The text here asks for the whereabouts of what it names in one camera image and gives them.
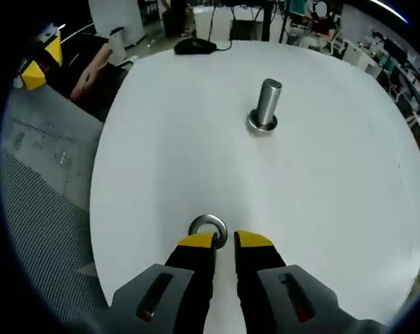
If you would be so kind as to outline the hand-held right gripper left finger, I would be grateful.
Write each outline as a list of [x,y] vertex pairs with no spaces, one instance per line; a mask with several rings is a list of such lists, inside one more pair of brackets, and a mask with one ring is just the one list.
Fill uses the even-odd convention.
[[203,333],[213,297],[218,235],[179,241],[165,264],[153,264],[113,295],[109,309],[86,319],[87,333]]

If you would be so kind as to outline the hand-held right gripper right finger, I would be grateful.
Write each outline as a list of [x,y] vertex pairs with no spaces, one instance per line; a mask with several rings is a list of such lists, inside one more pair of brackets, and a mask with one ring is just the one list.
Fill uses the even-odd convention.
[[344,311],[337,295],[298,265],[288,265],[266,237],[234,232],[237,294],[248,333],[383,333],[371,319]]

